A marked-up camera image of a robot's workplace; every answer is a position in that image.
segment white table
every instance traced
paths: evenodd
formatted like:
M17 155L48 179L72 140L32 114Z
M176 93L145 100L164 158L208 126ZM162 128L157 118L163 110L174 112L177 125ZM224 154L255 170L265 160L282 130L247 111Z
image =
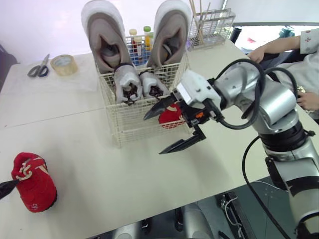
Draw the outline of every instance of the white table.
M189 54L192 69L205 77L216 76L225 65L241 57L244 55L228 41ZM298 110L305 128L318 133L317 124ZM202 126L206 140L183 152L158 155L188 135L159 136L118 149L111 144L103 109L63 112L63 117L58 110L56 113L60 115L0 129L0 182L10 179L14 157L29 151L46 160L58 191L56 204L39 214L24 207L17 190L1 200L1 239L87 238L244 185L241 158L257 135L248 128L236 131L234 137L234 131L208 122ZM15 118L13 112L10 114L7 119ZM236 108L225 111L229 122L241 123L240 116ZM319 150L319 137L313 141ZM268 176L264 157L258 142L247 158L251 181Z
M92 54L74 58L79 70L67 77L58 76L50 64L43 78L27 76L41 62L13 65L0 94L0 128L103 108Z

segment red shoe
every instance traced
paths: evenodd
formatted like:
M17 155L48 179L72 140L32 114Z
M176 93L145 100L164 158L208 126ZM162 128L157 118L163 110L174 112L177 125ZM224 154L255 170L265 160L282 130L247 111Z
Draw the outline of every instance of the red shoe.
M178 106L178 104L172 104L169 107L166 108L166 110L161 113L159 116L159 123L168 123L161 125L164 128L175 128L184 122L175 122L175 121L184 121L183 116L181 115L181 110Z
M33 213L50 208L57 199L54 183L43 158L33 153L20 153L13 162L13 179L26 208Z

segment tape roll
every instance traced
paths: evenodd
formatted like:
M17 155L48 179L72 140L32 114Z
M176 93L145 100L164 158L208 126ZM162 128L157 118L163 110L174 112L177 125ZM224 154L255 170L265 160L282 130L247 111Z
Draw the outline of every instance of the tape roll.
M70 55L56 56L50 64L59 76L69 76L78 70L73 56Z

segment gray scissors handle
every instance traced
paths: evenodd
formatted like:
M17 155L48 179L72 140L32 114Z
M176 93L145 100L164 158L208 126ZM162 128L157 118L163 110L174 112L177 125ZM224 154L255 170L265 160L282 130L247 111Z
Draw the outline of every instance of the gray scissors handle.
M43 77L49 73L49 68L47 66L34 66L29 72L28 77Z

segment white wall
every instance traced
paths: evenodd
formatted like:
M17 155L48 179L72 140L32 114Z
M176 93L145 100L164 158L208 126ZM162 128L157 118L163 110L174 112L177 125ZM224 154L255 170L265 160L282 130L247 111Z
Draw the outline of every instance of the white wall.
M81 24L81 10L88 0L1 0L0 44L20 63L42 60L60 54L90 51ZM126 32L153 27L163 0L110 0L120 11ZM223 0L202 0L202 8L220 9Z
M317 22L319 0L228 0L235 22Z

